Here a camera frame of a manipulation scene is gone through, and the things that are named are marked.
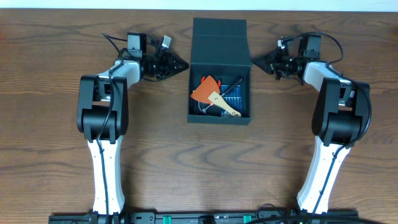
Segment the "blue precision screwdriver set case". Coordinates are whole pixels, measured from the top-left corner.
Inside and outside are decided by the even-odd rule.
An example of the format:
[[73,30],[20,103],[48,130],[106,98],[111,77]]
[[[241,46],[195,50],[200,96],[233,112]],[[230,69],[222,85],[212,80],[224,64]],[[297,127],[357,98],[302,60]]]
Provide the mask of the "blue precision screwdriver set case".
[[[221,85],[221,88],[220,88],[221,93],[224,93],[224,91],[226,91],[228,89],[228,87],[229,87],[228,85]],[[237,85],[234,89],[227,92],[223,96],[223,99],[234,110],[242,113],[243,106],[242,106],[241,85]],[[231,115],[223,109],[220,109],[220,116],[221,117],[231,117]]]

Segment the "dark green box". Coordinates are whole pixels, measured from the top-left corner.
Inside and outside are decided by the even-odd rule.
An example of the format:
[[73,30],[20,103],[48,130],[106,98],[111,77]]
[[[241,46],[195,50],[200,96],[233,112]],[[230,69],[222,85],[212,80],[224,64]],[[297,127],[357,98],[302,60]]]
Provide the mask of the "dark green box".
[[246,21],[241,19],[193,19],[192,52],[188,93],[200,85],[202,76],[211,76],[228,89],[241,85],[241,117],[221,117],[220,107],[188,98],[187,121],[191,123],[248,125],[250,115],[251,55]]

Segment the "orange handled pliers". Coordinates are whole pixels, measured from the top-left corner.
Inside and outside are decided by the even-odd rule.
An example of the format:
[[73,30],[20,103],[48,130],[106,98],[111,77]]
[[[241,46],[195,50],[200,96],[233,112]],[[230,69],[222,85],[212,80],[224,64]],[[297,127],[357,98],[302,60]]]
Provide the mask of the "orange handled pliers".
[[[205,79],[206,79],[206,76],[202,76],[202,78],[201,78],[201,84],[205,81]],[[221,80],[218,80],[218,87],[221,87]]]

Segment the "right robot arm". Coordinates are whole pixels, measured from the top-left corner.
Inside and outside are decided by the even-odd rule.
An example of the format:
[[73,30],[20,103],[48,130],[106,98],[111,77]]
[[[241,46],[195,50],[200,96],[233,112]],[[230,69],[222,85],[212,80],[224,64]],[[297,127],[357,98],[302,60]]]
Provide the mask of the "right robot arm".
[[303,187],[297,195],[298,207],[309,214],[328,211],[328,201],[338,171],[354,144],[368,130],[373,110],[370,86],[336,71],[332,63],[321,59],[323,32],[297,35],[298,54],[289,54],[295,37],[281,37],[277,47],[252,59],[276,79],[296,79],[318,92],[312,117],[315,151]]

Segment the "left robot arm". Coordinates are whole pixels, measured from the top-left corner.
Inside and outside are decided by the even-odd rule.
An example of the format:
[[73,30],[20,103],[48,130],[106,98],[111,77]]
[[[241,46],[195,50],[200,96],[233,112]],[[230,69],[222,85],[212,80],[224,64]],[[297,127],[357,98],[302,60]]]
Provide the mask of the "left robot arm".
[[120,151],[129,124],[128,89],[142,79],[159,82],[189,68],[174,54],[171,37],[157,40],[145,33],[127,34],[113,65],[97,75],[83,75],[77,127],[88,142],[93,161],[93,211],[102,217],[122,213]]

